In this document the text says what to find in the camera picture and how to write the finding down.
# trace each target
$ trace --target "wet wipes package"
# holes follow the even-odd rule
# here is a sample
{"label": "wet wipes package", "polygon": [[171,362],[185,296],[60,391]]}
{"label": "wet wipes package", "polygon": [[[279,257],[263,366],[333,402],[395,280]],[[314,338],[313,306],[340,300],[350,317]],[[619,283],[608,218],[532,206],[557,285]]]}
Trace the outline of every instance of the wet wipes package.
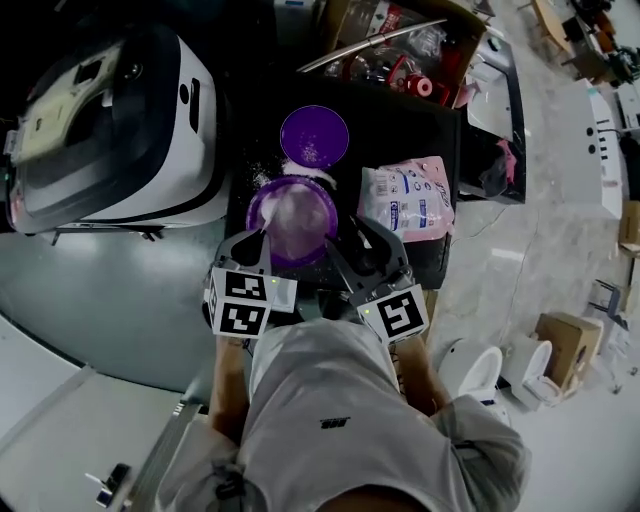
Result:
{"label": "wet wipes package", "polygon": [[451,233],[454,212],[442,158],[363,168],[358,212],[403,242],[437,240]]}

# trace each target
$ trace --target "logo on shirt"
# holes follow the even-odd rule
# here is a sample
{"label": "logo on shirt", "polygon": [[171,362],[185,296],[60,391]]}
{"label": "logo on shirt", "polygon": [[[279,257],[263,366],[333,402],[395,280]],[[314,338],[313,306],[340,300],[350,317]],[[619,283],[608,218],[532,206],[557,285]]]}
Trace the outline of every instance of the logo on shirt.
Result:
{"label": "logo on shirt", "polygon": [[347,424],[347,420],[350,420],[351,417],[346,418],[329,418],[327,420],[320,420],[321,429],[327,428],[341,428]]}

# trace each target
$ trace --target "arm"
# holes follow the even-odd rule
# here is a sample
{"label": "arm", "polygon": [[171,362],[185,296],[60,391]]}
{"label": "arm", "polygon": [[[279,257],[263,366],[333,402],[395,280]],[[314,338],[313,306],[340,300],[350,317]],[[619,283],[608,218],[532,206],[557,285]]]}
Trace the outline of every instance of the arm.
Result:
{"label": "arm", "polygon": [[239,445],[248,410],[242,340],[218,336],[209,425]]}
{"label": "arm", "polygon": [[444,408],[451,399],[431,364],[422,338],[414,336],[401,341],[394,349],[407,403],[427,416]]}
{"label": "arm", "polygon": [[469,395],[456,398],[431,420],[451,440],[476,509],[516,510],[531,468],[531,452],[520,435]]}

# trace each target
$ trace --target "white powder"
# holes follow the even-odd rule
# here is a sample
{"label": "white powder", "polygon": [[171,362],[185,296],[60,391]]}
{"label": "white powder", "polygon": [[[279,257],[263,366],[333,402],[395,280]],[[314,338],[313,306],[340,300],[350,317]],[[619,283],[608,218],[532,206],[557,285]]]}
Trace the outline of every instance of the white powder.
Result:
{"label": "white powder", "polygon": [[309,141],[302,149],[302,158],[304,161],[313,164],[318,161],[318,150],[313,142]]}
{"label": "white powder", "polygon": [[259,172],[258,174],[256,174],[253,177],[253,186],[255,188],[262,188],[264,187],[267,183],[269,183],[269,181],[271,181],[266,174],[263,174],[261,172]]}
{"label": "white powder", "polygon": [[318,178],[325,180],[329,185],[333,187],[333,190],[338,188],[336,180],[329,176],[326,172],[320,169],[310,169],[300,164],[295,163],[293,160],[287,160],[282,166],[282,173],[285,175],[306,176],[308,178]]}
{"label": "white powder", "polygon": [[302,184],[283,187],[265,197],[260,205],[271,250],[297,260],[324,244],[328,211],[315,192]]}

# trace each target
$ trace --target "white cabinet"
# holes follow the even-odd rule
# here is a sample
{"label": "white cabinet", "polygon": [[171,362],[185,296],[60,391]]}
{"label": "white cabinet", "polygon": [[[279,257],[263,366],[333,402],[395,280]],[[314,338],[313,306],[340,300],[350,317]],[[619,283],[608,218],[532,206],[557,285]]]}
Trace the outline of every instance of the white cabinet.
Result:
{"label": "white cabinet", "polygon": [[0,495],[16,512],[90,512],[118,463],[131,470],[119,510],[180,394],[93,374],[35,418],[0,452]]}
{"label": "white cabinet", "polygon": [[0,447],[34,408],[79,371],[0,317]]}
{"label": "white cabinet", "polygon": [[622,216],[622,154],[613,114],[587,80],[556,95],[552,163],[560,178],[562,200],[586,216]]}

